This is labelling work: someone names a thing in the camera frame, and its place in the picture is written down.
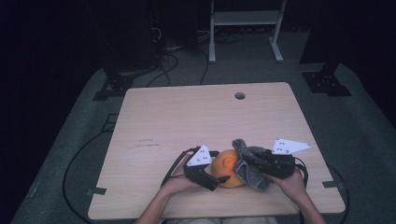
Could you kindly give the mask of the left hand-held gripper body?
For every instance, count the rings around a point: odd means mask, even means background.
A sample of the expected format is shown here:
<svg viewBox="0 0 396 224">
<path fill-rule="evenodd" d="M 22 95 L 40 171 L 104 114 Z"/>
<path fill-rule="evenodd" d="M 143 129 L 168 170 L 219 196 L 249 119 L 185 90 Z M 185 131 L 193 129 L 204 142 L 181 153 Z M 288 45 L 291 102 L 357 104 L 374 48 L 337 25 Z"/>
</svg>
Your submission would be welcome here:
<svg viewBox="0 0 396 224">
<path fill-rule="evenodd" d="M 214 191 L 219 185 L 219 180 L 205 170 L 211 163 L 212 155 L 207 145 L 194 148 L 183 165 L 184 174 L 191 182 Z"/>
</svg>

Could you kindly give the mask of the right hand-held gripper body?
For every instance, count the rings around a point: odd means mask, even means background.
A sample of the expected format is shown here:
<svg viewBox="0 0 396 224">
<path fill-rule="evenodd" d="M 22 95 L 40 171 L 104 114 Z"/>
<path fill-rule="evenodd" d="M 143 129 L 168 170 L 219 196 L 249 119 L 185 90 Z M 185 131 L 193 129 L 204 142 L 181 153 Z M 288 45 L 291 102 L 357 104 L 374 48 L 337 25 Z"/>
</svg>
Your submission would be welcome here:
<svg viewBox="0 0 396 224">
<path fill-rule="evenodd" d="M 294 169 L 299 168 L 304 173 L 304 179 L 307 179 L 306 165 L 293 154 L 311 147 L 309 143 L 277 138 L 269 152 L 257 154 L 258 167 L 262 173 L 281 179 L 291 176 Z"/>
</svg>

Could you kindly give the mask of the orange plush toy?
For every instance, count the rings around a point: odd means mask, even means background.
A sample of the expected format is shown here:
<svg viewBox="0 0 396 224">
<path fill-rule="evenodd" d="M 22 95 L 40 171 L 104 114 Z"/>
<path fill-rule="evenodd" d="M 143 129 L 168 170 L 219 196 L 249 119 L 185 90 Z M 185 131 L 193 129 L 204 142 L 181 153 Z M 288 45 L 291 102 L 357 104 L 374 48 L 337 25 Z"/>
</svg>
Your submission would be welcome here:
<svg viewBox="0 0 396 224">
<path fill-rule="evenodd" d="M 234 149 L 227 149 L 220 152 L 211 163 L 211 174 L 215 178 L 230 177 L 225 183 L 220 184 L 224 188 L 233 189 L 244 185 L 233 169 L 237 159 L 237 152 Z"/>
</svg>

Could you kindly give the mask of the grey fuzzy cloth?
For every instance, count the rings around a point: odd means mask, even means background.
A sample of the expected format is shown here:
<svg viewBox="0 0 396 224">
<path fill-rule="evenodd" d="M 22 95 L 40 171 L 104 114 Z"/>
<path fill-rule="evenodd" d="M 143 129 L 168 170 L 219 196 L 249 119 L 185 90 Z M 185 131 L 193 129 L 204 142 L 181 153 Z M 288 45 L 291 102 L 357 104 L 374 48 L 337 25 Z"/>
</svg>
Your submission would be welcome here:
<svg viewBox="0 0 396 224">
<path fill-rule="evenodd" d="M 237 160 L 233 170 L 237 177 L 255 190 L 266 190 L 273 181 L 262 174 L 258 166 L 248 163 L 248 159 L 255 160 L 256 153 L 269 152 L 263 147 L 248 147 L 243 139 L 235 139 L 232 146 L 237 153 Z"/>
</svg>

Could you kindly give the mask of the person's left hand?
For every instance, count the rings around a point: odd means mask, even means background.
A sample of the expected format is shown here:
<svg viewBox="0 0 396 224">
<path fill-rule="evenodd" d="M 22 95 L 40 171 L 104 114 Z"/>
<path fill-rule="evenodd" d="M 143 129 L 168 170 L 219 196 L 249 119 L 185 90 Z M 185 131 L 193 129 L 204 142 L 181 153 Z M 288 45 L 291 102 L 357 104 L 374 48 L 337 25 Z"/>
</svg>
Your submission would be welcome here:
<svg viewBox="0 0 396 224">
<path fill-rule="evenodd" d="M 171 177 L 167 182 L 160 188 L 161 195 L 165 198 L 171 198 L 172 196 L 184 192 L 186 190 L 198 188 L 196 183 L 191 182 L 184 173 L 183 166 L 188 160 L 190 155 L 186 155 L 182 161 L 177 165 L 176 169 L 171 174 Z"/>
</svg>

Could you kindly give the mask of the person's right hand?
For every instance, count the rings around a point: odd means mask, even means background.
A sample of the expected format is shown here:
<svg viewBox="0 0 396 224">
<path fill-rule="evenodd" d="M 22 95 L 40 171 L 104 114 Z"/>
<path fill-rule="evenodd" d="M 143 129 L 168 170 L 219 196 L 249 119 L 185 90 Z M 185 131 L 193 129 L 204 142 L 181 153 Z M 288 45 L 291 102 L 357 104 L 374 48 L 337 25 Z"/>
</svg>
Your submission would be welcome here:
<svg viewBox="0 0 396 224">
<path fill-rule="evenodd" d="M 296 204 L 301 203 L 307 197 L 303 176 L 298 168 L 294 169 L 291 176 L 284 179 L 271 175 L 266 175 L 266 177 L 275 182 L 282 192 Z"/>
</svg>

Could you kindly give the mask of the black tape strip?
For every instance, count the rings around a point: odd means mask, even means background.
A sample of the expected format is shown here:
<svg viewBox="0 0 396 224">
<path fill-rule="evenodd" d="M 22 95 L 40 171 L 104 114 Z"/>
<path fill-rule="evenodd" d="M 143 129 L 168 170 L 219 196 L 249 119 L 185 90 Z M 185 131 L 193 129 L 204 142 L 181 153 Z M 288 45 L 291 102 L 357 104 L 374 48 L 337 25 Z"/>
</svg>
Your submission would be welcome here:
<svg viewBox="0 0 396 224">
<path fill-rule="evenodd" d="M 337 189 L 344 189 L 344 184 L 343 182 L 337 182 L 337 181 L 323 181 L 322 185 L 325 189 L 329 188 L 337 188 Z"/>
<path fill-rule="evenodd" d="M 86 194 L 88 196 L 93 196 L 94 194 L 105 195 L 106 194 L 106 189 L 95 187 L 95 188 L 92 188 L 92 189 L 88 189 Z"/>
</svg>

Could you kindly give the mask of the black stand base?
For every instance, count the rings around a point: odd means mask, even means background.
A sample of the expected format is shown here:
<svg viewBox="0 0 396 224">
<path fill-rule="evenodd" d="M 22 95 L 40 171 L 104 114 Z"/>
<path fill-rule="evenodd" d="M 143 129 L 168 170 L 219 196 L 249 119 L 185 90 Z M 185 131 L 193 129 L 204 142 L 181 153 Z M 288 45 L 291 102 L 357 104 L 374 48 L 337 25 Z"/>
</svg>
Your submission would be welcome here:
<svg viewBox="0 0 396 224">
<path fill-rule="evenodd" d="M 350 96 L 351 93 L 335 76 L 339 62 L 326 62 L 316 72 L 303 72 L 303 78 L 313 93 L 327 93 L 331 97 Z"/>
<path fill-rule="evenodd" d="M 134 76 L 123 76 L 119 73 L 106 74 L 102 88 L 93 96 L 94 101 L 105 101 L 109 97 L 121 97 L 132 88 Z"/>
</svg>

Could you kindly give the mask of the black tape floor marker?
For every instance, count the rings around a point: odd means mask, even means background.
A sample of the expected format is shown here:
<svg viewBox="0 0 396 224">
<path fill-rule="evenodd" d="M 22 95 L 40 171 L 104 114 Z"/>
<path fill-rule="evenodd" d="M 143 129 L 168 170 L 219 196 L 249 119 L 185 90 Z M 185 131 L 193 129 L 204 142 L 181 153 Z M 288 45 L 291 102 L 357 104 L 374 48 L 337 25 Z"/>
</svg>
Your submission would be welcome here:
<svg viewBox="0 0 396 224">
<path fill-rule="evenodd" d="M 112 133 L 115 130 L 119 115 L 117 113 L 110 113 L 106 117 L 106 121 L 102 126 L 102 133 Z"/>
</svg>

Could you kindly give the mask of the white metal stand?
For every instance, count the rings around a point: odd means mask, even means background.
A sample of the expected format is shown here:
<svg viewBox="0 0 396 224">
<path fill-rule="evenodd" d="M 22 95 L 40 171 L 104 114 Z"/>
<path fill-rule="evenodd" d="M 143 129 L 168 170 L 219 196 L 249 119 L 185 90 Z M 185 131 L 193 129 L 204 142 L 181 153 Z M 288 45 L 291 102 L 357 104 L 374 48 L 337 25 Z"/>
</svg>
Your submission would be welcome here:
<svg viewBox="0 0 396 224">
<path fill-rule="evenodd" d="M 216 62 L 215 28 L 217 26 L 274 25 L 273 35 L 269 37 L 270 47 L 278 63 L 283 62 L 277 40 L 288 0 L 281 0 L 278 10 L 264 11 L 216 11 L 215 0 L 210 0 L 210 25 L 208 61 Z"/>
</svg>

